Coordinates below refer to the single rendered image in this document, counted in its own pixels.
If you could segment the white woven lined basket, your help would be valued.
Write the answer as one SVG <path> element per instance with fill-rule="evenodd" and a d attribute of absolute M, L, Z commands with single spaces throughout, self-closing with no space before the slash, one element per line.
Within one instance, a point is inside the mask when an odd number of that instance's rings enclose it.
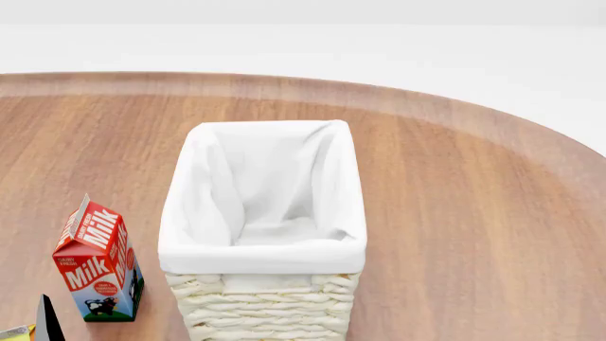
<path fill-rule="evenodd" d="M 158 258 L 190 341 L 346 341 L 366 244 L 345 121 L 188 133 Z"/>

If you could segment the yellow green packaged box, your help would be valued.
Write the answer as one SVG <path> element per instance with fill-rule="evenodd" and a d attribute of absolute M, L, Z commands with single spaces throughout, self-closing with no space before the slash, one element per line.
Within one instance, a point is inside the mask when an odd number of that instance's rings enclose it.
<path fill-rule="evenodd" d="M 36 325 L 18 326 L 0 332 L 0 341 L 35 341 Z"/>

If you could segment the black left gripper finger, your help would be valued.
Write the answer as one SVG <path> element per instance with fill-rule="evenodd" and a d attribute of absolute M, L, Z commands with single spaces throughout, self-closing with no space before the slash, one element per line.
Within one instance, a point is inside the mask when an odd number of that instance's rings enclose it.
<path fill-rule="evenodd" d="M 41 295 L 36 313 L 35 341 L 65 341 L 55 310 L 47 295 Z"/>

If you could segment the red milk carton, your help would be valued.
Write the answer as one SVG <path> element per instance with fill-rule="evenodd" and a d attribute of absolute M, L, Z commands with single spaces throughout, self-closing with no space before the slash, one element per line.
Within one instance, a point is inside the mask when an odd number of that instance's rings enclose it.
<path fill-rule="evenodd" d="M 52 258 L 83 320 L 135 320 L 144 278 L 122 215 L 85 195 Z"/>

